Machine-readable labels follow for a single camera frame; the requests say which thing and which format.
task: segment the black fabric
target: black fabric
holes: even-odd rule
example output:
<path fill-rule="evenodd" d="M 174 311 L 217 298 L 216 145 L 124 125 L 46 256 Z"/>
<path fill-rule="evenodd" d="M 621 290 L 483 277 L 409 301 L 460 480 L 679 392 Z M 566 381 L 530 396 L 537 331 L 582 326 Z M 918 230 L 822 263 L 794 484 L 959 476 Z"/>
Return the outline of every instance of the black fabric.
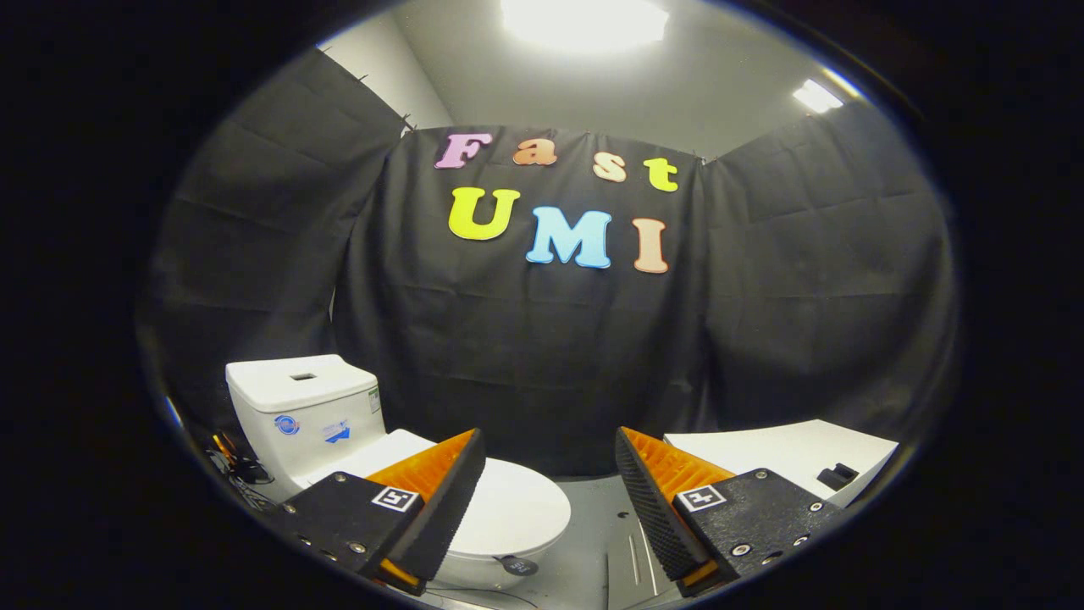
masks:
<path fill-rule="evenodd" d="M 151 322 L 184 415 L 241 440 L 229 362 L 338 352 L 380 382 L 389 429 L 481 428 L 490 455 L 550 476 L 615 471 L 612 432 L 821 418 L 887 438 L 917 426 L 955 332 L 941 196 L 892 126 L 850 104 L 708 164 L 565 129 L 409 133 L 317 51 L 211 134 L 167 209 Z M 449 133 L 493 142 L 436 169 Z M 558 160 L 519 166 L 549 138 Z M 592 171 L 598 151 L 628 178 Z M 678 168 L 655 189 L 643 160 Z M 514 189 L 489 241 L 448 225 L 452 190 Z M 610 213 L 606 269 L 529 262 L 534 207 Z M 662 220 L 666 273 L 633 268 L 631 220 Z M 334 327 L 327 309 L 335 291 Z"/>
<path fill-rule="evenodd" d="M 460 169 L 436 169 L 448 133 L 488 132 L 493 142 Z M 549 138 L 551 166 L 513 163 L 517 145 Z M 592 171 L 598 151 L 621 155 L 628 179 Z M 653 187 L 644 159 L 678 168 L 673 193 Z M 344 360 L 374 373 L 389 429 L 444 439 L 486 431 L 489 455 L 547 475 L 614 471 L 618 426 L 650 434 L 714 428 L 699 405 L 708 347 L 702 333 L 702 205 L 694 205 L 700 159 L 659 146 L 562 129 L 457 127 L 409 134 L 389 155 L 358 217 L 335 297 Z M 492 217 L 495 189 L 521 193 L 505 232 L 462 238 L 448 225 L 452 190 L 478 186 L 476 221 Z M 541 205 L 570 225 L 584 211 L 610 213 L 607 269 L 533 263 Z M 632 219 L 657 218 L 670 272 L 633 268 Z"/>
<path fill-rule="evenodd" d="M 241 431 L 235 361 L 335 351 L 343 249 L 402 121 L 319 51 L 283 67 L 208 137 L 166 209 L 149 319 L 173 401 Z"/>
<path fill-rule="evenodd" d="M 449 133 L 487 132 L 459 169 Z M 550 166 L 513 163 L 531 138 Z M 592 172 L 598 151 L 629 177 Z M 676 192 L 642 161 L 678 167 Z M 456 186 L 514 189 L 507 230 L 456 236 Z M 607 269 L 532 263 L 531 209 L 569 224 L 610 213 Z M 335 301 L 351 364 L 380 380 L 389 428 L 443 439 L 478 427 L 490 455 L 551 476 L 614 472 L 612 431 L 651 436 L 820 418 L 899 438 L 940 382 L 955 330 L 943 202 L 892 126 L 848 105 L 702 165 L 564 129 L 466 126 L 410 134 L 359 215 Z M 633 268 L 637 216 L 666 222 L 670 270 Z"/>
<path fill-rule="evenodd" d="M 947 200 L 852 104 L 705 166 L 710 402 L 728 430 L 806 419 L 900 439 L 956 333 Z"/>

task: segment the white toilet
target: white toilet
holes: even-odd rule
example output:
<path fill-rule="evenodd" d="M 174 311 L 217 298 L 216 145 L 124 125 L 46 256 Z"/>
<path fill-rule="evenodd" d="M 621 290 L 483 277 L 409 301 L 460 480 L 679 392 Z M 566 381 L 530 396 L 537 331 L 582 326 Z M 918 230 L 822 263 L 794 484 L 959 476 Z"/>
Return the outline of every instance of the white toilet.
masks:
<path fill-rule="evenodd" d="M 405 430 L 386 433 L 376 377 L 334 354 L 231 363 L 225 378 L 245 437 L 274 477 L 260 491 L 276 503 L 332 472 L 366 477 L 435 444 Z M 545 570 L 542 558 L 570 518 L 568 497 L 553 481 L 487 458 L 436 580 L 511 588 L 531 576 L 506 572 L 498 558 Z"/>

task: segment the toilet tank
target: toilet tank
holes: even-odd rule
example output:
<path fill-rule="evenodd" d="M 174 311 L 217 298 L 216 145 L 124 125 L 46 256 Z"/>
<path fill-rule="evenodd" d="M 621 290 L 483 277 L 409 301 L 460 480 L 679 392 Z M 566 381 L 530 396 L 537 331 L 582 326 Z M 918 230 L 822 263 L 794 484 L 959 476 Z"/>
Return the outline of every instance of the toilet tank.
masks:
<path fill-rule="evenodd" d="M 230 363 L 225 379 L 248 443 L 289 493 L 385 434 L 376 377 L 338 355 Z"/>

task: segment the label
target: label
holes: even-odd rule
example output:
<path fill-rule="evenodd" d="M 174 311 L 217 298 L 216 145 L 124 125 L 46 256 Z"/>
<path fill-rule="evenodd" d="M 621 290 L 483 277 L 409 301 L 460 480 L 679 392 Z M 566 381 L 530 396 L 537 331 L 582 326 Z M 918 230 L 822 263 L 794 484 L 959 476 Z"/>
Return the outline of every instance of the label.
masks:
<path fill-rule="evenodd" d="M 504 571 L 509 574 L 515 574 L 517 576 L 530 576 L 531 574 L 539 571 L 539 564 L 531 561 L 530 559 L 520 559 L 515 555 L 506 555 L 504 557 L 494 557 L 504 566 Z"/>
<path fill-rule="evenodd" d="M 279 429 L 279 432 L 286 436 L 297 434 L 297 431 L 301 429 L 301 425 L 288 415 L 281 415 L 274 418 L 274 426 Z"/>
<path fill-rule="evenodd" d="M 711 485 L 705 485 L 702 488 L 697 488 L 696 490 L 682 492 L 678 494 L 678 498 L 681 499 L 682 504 L 685 505 L 685 508 L 687 508 L 689 512 L 704 510 L 726 502 L 723 494 L 720 494 Z"/>
<path fill-rule="evenodd" d="M 335 444 L 336 441 L 350 438 L 350 427 L 346 425 L 346 420 L 343 420 L 338 424 L 325 426 L 320 433 L 323 436 L 325 443 Z"/>
<path fill-rule="evenodd" d="M 369 391 L 369 413 L 375 414 L 380 411 L 380 390 L 373 388 Z"/>
<path fill-rule="evenodd" d="M 406 512 L 406 509 L 410 508 L 410 505 L 414 504 L 418 495 L 414 492 L 397 490 L 396 488 L 384 488 L 380 490 L 380 493 L 376 494 L 376 497 L 372 502 L 376 506 L 398 510 L 399 512 Z"/>

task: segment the cable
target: cable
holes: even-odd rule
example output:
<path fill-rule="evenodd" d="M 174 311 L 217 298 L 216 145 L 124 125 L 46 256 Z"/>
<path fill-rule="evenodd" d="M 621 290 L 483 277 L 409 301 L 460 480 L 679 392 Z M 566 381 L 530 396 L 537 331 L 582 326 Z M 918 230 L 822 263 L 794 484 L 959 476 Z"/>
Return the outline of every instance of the cable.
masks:
<path fill-rule="evenodd" d="M 522 597 L 519 597 L 518 595 L 513 595 L 506 590 L 495 590 L 489 588 L 428 588 L 428 587 L 426 587 L 425 590 L 477 590 L 481 593 L 499 593 L 501 595 L 507 595 L 508 597 L 515 597 L 516 599 L 525 603 L 530 603 L 531 608 L 538 608 L 538 603 L 534 603 L 530 599 L 524 599 Z"/>

